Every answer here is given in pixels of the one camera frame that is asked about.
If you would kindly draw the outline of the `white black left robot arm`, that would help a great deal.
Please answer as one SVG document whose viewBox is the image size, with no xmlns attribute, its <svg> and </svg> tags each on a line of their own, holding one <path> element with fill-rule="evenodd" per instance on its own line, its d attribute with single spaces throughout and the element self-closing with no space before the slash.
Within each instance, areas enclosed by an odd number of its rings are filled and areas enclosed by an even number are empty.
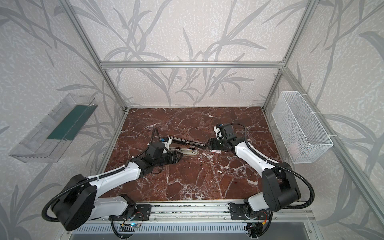
<svg viewBox="0 0 384 240">
<path fill-rule="evenodd" d="M 102 195 L 125 183 L 151 174 L 157 167 L 177 164 L 183 153 L 170 150 L 170 138 L 151 140 L 147 148 L 121 167 L 103 174 L 72 177 L 63 190 L 43 207 L 41 216 L 47 222 L 61 223 L 73 231 L 90 220 L 122 215 L 129 207 L 128 197 L 102 199 Z"/>
</svg>

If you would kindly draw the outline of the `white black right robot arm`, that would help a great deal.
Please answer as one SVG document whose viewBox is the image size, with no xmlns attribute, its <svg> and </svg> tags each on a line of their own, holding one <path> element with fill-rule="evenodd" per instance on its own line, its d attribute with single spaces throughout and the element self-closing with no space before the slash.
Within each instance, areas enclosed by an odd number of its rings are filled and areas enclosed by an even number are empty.
<svg viewBox="0 0 384 240">
<path fill-rule="evenodd" d="M 244 125 L 217 124 L 214 132 L 216 136 L 207 142 L 209 150 L 232 152 L 262 177 L 262 192 L 245 200 L 247 210 L 300 210 L 314 202 L 315 190 L 311 183 L 293 171 L 289 164 L 278 163 L 254 148 L 248 141 L 247 128 Z M 297 180 L 307 186 L 310 196 L 303 204 L 293 205 L 302 198 Z"/>
</svg>

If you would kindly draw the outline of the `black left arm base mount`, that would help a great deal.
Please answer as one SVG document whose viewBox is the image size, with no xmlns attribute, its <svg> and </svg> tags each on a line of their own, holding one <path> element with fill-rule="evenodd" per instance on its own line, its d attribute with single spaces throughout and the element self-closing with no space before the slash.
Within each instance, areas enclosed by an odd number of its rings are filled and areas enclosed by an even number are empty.
<svg viewBox="0 0 384 240">
<path fill-rule="evenodd" d="M 128 208 L 117 217 L 119 221 L 148 221 L 152 205 L 129 205 Z"/>
</svg>

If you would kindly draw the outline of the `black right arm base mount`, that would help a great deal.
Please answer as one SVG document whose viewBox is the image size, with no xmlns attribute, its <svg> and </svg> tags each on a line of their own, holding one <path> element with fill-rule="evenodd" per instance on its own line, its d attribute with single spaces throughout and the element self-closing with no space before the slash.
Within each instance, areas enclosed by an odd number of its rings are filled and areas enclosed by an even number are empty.
<svg viewBox="0 0 384 240">
<path fill-rule="evenodd" d="M 269 217 L 269 214 L 266 210 L 255 212 L 247 204 L 235 204 L 233 202 L 229 202 L 227 204 L 227 208 L 230 212 L 231 220 L 234 221 L 266 221 Z"/>
</svg>

